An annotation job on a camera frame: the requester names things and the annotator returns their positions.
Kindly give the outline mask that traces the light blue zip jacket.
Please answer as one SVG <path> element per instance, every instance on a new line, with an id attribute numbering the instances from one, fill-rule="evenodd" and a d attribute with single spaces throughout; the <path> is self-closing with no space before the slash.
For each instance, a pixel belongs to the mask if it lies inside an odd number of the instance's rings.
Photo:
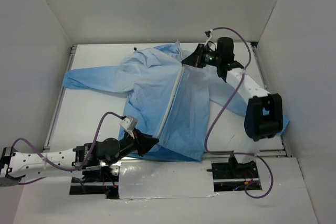
<path id="1" fill-rule="evenodd" d="M 157 161 L 200 161 L 209 122 L 209 106 L 221 106 L 233 88 L 216 69 L 186 66 L 189 55 L 180 43 L 136 50 L 117 66 L 73 69 L 65 73 L 69 89 L 126 93 L 125 115 L 137 119 L 137 128 L 159 142 L 145 154 Z M 227 107 L 244 116 L 245 103 L 235 96 Z"/>

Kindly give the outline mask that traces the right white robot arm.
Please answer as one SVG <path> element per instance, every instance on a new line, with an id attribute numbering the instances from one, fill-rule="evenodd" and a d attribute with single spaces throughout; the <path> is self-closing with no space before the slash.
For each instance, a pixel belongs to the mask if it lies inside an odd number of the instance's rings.
<path id="1" fill-rule="evenodd" d="M 271 94 L 247 74 L 247 67 L 235 60 L 234 42 L 229 37 L 218 38 L 214 50 L 208 43 L 198 44 L 182 60 L 182 64 L 195 68 L 212 66 L 216 69 L 217 76 L 233 88 L 223 108 L 226 109 L 235 96 L 244 101 L 244 130 L 248 139 L 233 152 L 231 159 L 234 161 L 228 165 L 233 177 L 241 177 L 247 170 L 246 164 L 255 159 L 265 140 L 273 138 L 284 128 L 281 96 Z"/>

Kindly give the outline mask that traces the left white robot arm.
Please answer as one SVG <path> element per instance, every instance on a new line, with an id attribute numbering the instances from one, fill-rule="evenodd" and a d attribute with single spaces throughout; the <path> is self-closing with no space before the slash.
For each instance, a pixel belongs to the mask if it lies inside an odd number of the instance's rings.
<path id="1" fill-rule="evenodd" d="M 118 174 L 116 163 L 129 154 L 148 153 L 159 140 L 135 129 L 121 140 L 107 138 L 65 151 L 21 153 L 13 146 L 1 153 L 1 186 L 31 184 L 41 178 L 74 176 L 76 172 L 90 181 L 98 181 L 103 172 Z"/>

